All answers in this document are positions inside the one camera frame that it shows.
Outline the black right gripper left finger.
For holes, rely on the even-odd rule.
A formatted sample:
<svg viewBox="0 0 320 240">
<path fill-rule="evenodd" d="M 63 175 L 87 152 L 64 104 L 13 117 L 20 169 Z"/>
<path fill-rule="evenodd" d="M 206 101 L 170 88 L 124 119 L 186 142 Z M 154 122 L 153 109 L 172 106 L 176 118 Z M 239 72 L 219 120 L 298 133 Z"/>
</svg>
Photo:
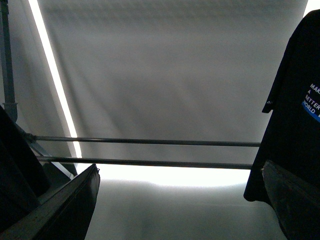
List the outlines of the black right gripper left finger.
<svg viewBox="0 0 320 240">
<path fill-rule="evenodd" d="M 95 210 L 99 170 L 90 165 L 50 199 L 0 234 L 2 240 L 84 240 Z"/>
</svg>

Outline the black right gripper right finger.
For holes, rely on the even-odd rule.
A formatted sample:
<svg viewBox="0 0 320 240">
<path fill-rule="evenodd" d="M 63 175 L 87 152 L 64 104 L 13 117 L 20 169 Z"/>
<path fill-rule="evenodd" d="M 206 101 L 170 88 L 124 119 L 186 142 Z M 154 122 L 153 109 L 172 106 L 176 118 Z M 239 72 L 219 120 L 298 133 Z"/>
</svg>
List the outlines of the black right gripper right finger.
<svg viewBox="0 0 320 240">
<path fill-rule="evenodd" d="M 288 170 L 267 160 L 264 187 L 284 235 L 289 240 L 320 238 L 320 191 Z"/>
</svg>

